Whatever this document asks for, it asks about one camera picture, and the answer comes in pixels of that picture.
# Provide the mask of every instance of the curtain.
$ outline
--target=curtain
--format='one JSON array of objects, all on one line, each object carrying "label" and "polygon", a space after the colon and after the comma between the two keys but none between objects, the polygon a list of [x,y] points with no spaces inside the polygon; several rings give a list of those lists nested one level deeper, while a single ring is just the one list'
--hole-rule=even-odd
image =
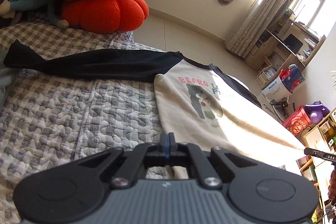
[{"label": "curtain", "polygon": [[291,0],[256,0],[252,5],[247,18],[239,27],[233,37],[226,42],[228,50],[245,58],[256,44],[263,31],[271,23],[271,20],[278,17],[284,7],[290,4]]}]

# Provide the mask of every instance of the red pumpkin pillow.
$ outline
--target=red pumpkin pillow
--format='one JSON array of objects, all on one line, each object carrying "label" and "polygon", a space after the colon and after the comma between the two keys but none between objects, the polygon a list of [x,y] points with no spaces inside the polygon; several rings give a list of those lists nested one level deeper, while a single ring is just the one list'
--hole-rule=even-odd
[{"label": "red pumpkin pillow", "polygon": [[66,0],[62,5],[62,19],[70,27],[96,33],[135,30],[148,14],[144,0]]}]

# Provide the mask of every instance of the raglan shirt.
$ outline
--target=raglan shirt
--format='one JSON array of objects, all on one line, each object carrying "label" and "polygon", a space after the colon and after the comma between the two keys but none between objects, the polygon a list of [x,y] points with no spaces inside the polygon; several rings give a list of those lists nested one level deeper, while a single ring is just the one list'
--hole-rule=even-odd
[{"label": "raglan shirt", "polygon": [[52,60],[16,40],[4,64],[73,79],[154,83],[163,130],[209,151],[220,146],[273,166],[304,156],[303,145],[261,109],[257,98],[214,65],[180,52],[102,49]]}]

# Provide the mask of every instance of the floor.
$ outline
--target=floor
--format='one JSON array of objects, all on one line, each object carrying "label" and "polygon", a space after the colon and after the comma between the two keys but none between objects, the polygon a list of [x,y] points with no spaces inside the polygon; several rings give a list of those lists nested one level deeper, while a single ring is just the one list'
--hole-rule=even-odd
[{"label": "floor", "polygon": [[187,58],[204,65],[215,64],[224,73],[238,78],[247,85],[258,98],[263,110],[272,115],[263,105],[266,104],[271,108],[255,80],[257,72],[248,67],[241,58],[227,51],[221,43],[152,15],[149,15],[143,25],[134,31],[134,41],[164,51],[180,51]]}]

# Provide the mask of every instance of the bed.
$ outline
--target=bed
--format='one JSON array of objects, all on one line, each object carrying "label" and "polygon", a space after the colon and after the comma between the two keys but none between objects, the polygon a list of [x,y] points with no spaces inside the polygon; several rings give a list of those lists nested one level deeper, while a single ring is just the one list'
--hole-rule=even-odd
[{"label": "bed", "polygon": [[[45,59],[102,48],[160,51],[135,43],[132,32],[64,30],[40,14],[0,29],[2,48],[16,39]],[[108,148],[157,143],[162,132],[153,84],[72,80],[21,70],[0,113],[0,222],[20,221],[12,192],[24,177]],[[172,174],[156,167],[147,178]]]}]

